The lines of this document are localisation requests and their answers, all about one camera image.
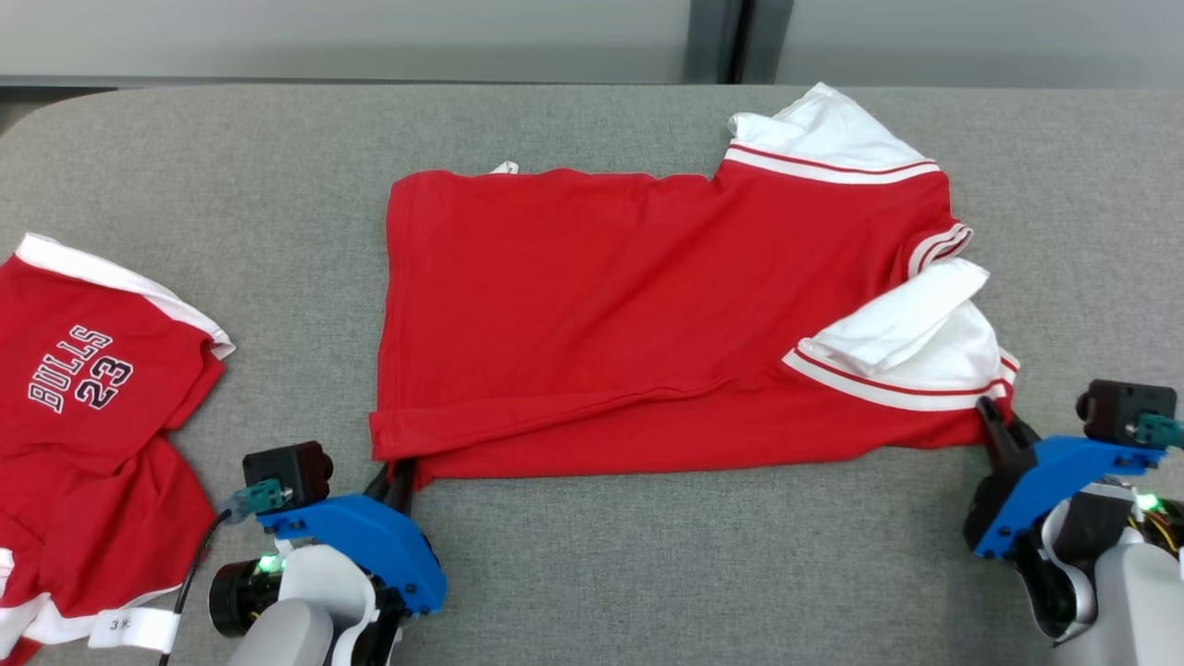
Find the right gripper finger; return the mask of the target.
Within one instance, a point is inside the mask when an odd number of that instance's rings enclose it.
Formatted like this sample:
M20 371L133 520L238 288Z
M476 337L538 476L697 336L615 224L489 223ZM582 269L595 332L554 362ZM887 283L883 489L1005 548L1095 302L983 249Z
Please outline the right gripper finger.
M989 396L978 398L977 414L980 415L987 450L1010 450L1011 436L1008 424L999 408L995 405L995 399Z
M1035 447L1041 436L1031 425L1014 416L1004 425L1004 465L1037 465Z

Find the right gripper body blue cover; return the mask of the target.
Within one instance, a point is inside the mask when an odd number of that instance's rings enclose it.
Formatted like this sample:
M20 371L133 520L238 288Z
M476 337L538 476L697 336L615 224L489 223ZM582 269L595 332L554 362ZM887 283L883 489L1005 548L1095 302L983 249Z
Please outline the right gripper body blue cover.
M1167 450L1095 438L1053 436L1019 446L1010 435L990 435L991 472L982 480L964 521L964 538L982 558L1003 558L1022 531L1108 474L1141 475Z

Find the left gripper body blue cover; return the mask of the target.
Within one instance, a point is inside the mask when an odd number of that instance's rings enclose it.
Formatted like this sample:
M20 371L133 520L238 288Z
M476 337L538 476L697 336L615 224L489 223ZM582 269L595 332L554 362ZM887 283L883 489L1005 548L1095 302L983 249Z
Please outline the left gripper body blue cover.
M297 510L255 517L278 539L311 538L337 549L390 590L401 594L414 615L438 614L448 598L440 569L418 523L369 497L332 497Z

